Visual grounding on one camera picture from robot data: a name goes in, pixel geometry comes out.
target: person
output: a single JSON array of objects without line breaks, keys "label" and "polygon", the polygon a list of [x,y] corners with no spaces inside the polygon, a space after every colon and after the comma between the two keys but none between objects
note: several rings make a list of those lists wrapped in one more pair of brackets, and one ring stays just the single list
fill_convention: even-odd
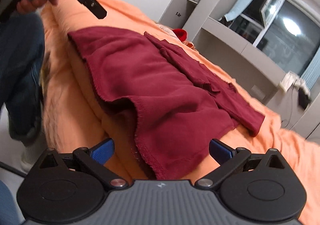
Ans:
[{"label": "person", "polygon": [[[28,171],[45,142],[41,129],[39,74],[44,57],[44,29],[35,11],[48,0],[21,0],[19,15],[0,23],[0,108],[6,105],[9,134],[25,146],[21,162]],[[53,5],[58,0],[49,0]],[[0,182],[0,225],[16,225],[13,199]]]}]

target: window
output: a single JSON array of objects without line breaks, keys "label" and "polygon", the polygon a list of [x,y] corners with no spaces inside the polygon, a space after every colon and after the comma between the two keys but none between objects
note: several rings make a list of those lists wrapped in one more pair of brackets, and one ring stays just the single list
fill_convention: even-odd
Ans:
[{"label": "window", "polygon": [[286,0],[253,0],[229,27],[300,76],[320,46],[320,27]]}]

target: blue gripper pad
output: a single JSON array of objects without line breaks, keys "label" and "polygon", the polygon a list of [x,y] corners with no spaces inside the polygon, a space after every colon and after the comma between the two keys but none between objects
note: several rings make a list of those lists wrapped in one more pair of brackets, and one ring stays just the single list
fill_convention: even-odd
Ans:
[{"label": "blue gripper pad", "polygon": [[236,150],[217,139],[212,139],[209,144],[209,153],[218,164],[222,165],[235,156]]},{"label": "blue gripper pad", "polygon": [[106,139],[90,149],[90,157],[99,164],[104,165],[115,152],[115,144],[112,139]]}]

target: gray ribbed surface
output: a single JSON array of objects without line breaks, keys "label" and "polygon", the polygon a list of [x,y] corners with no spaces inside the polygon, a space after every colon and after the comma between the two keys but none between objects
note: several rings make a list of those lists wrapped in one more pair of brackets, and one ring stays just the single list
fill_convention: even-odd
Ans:
[{"label": "gray ribbed surface", "polygon": [[[256,225],[232,215],[215,194],[188,181],[136,181],[110,193],[102,208],[72,225]],[[298,221],[283,225],[299,225]],[[25,225],[38,225],[28,221]]]}]

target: orange bedsheet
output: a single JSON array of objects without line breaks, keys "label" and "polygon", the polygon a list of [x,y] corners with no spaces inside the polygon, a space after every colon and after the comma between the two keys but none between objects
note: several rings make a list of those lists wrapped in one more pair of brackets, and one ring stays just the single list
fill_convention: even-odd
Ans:
[{"label": "orange bedsheet", "polygon": [[[280,117],[263,106],[237,85],[236,81],[220,67],[212,64],[196,51],[168,35],[137,8],[120,0],[98,0],[108,11],[108,16],[98,20],[76,0],[60,0],[57,7],[47,5],[42,18],[45,27],[46,55],[43,66],[45,95],[44,127],[50,146],[60,152],[75,148],[91,147],[108,134],[115,141],[114,156],[106,167],[128,181],[145,179],[129,145],[129,123],[122,112],[106,115],[95,99],[90,76],[82,60],[69,43],[67,33],[90,26],[112,26],[130,29],[143,34],[145,31],[168,42],[181,46],[192,58],[205,64],[223,80],[232,82],[239,93],[266,118],[257,137],[250,137],[242,126],[226,134],[221,140],[229,146],[246,147],[253,153],[265,153],[277,148],[289,162],[303,183],[308,201],[300,221],[307,225],[320,225],[320,147],[306,142],[298,134],[280,129]],[[209,155],[182,179],[193,182],[219,165]]]}]

